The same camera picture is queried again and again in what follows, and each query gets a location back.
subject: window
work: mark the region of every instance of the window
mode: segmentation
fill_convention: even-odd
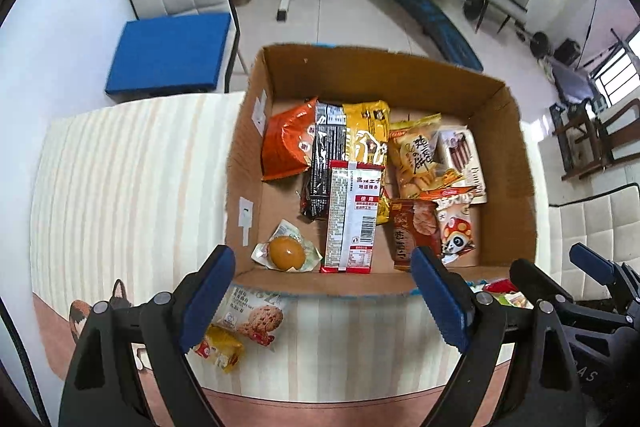
[[[629,41],[629,47],[640,56],[640,32],[637,32]],[[596,86],[606,97],[610,106],[640,87],[640,77],[624,50],[618,51],[608,60],[595,80]]]

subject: wooden chair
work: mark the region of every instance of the wooden chair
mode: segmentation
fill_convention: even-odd
[[[624,127],[609,133],[607,128],[616,120],[619,120],[631,109],[637,110],[636,119]],[[640,153],[634,153],[620,158],[614,158],[613,150],[628,143],[640,140],[640,100],[635,98],[620,109],[615,115],[606,121],[599,118],[591,120],[586,111],[586,102],[580,104],[576,113],[569,122],[556,128],[554,136],[565,134],[569,129],[578,129],[582,135],[576,139],[576,143],[589,140],[593,160],[583,167],[573,168],[562,176],[562,181],[575,178],[584,179],[594,172],[599,172],[625,162],[630,162],[640,158]]]

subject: blue gripper pad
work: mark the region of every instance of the blue gripper pad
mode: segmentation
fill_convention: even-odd
[[[411,275],[444,341],[464,353],[470,342],[467,328],[474,317],[473,292],[462,277],[449,273],[428,247],[412,252]]]
[[[585,247],[582,243],[576,243],[571,247],[569,259],[597,283],[603,286],[614,283],[613,263],[599,256],[591,248]]]
[[[185,293],[190,295],[185,307],[179,311],[181,323],[178,343],[182,352],[186,353],[203,339],[235,271],[236,257],[233,250],[218,245],[200,270],[188,274],[176,289],[174,295],[177,300],[180,287],[183,285]]]

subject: egg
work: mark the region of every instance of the egg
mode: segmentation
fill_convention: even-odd
[[[281,235],[269,243],[269,257],[278,270],[299,270],[305,264],[305,250],[293,237]]]

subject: cardboard box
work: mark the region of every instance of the cardboard box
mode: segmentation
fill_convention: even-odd
[[[268,240],[281,219],[299,227],[321,253],[326,222],[300,215],[303,177],[263,183],[262,134],[272,114],[318,96],[324,102],[385,100],[396,118],[441,112],[468,125],[484,172],[488,202],[475,205],[475,254],[450,267],[467,280],[508,275],[514,259],[536,252],[534,189],[520,132],[520,112],[503,82],[428,58],[365,48],[300,44],[258,53],[238,115],[227,165],[226,244],[236,253],[237,284],[291,294],[392,295],[415,288],[411,274],[395,270],[393,225],[376,227],[371,273],[283,273],[254,263],[255,245]]]

